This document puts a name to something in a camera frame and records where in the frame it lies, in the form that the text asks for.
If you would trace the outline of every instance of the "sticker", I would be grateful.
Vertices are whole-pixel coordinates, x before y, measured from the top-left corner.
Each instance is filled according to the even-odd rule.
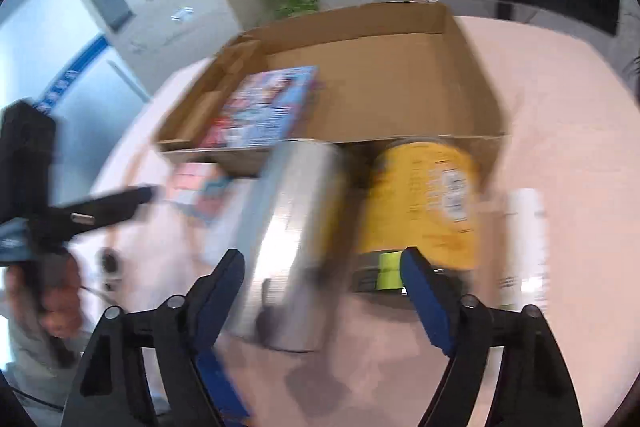
[[[467,200],[467,183],[464,173],[458,169],[443,171],[440,183],[442,184],[440,201],[444,215],[453,221],[464,221]]]
[[[398,290],[403,288],[400,279],[400,255],[402,251],[381,253],[378,257],[378,283],[376,290]]]
[[[109,47],[104,35],[98,36],[75,58],[52,83],[33,106],[41,113],[49,114],[78,77]]]

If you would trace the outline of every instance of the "person's hand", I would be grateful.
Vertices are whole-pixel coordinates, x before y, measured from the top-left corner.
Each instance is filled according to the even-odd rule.
[[[46,312],[40,316],[40,324],[47,333],[60,339],[72,338],[82,326],[80,311],[80,270],[72,255],[68,257],[62,284],[44,292],[42,304]],[[10,266],[4,276],[7,301],[14,319],[25,324],[26,301],[23,298],[24,273],[19,266]]]

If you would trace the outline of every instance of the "colorful book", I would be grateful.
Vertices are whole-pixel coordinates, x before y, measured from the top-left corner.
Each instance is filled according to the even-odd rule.
[[[246,77],[212,122],[203,148],[271,146],[290,136],[316,77],[312,66]]]

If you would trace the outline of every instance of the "door handle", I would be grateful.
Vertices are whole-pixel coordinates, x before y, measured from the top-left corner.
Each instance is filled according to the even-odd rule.
[[[176,13],[171,15],[171,20],[175,22],[187,22],[193,17],[193,8],[191,6],[184,6],[180,8]]]

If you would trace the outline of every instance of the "white table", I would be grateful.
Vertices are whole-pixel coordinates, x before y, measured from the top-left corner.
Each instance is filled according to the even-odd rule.
[[[584,425],[602,427],[640,372],[640,113],[588,44],[519,23],[458,22],[510,126],[490,193],[498,198],[519,187],[542,192],[550,234],[547,318],[574,380]],[[164,84],[111,153],[93,195],[123,188],[145,148],[133,182],[166,181],[170,166],[149,143],[205,65],[179,71]],[[116,247],[126,258],[124,304],[130,309],[154,307],[210,269],[198,263],[199,232],[184,220],[176,224],[174,212],[157,204],[144,223],[118,232]],[[78,241],[86,274],[105,238],[100,231]],[[152,285],[155,277],[159,282]],[[313,355],[265,351],[235,339],[221,344],[260,425],[417,424],[446,359],[430,346],[414,314],[345,296],[338,315],[332,343]],[[482,424],[491,394],[484,386],[474,425]]]

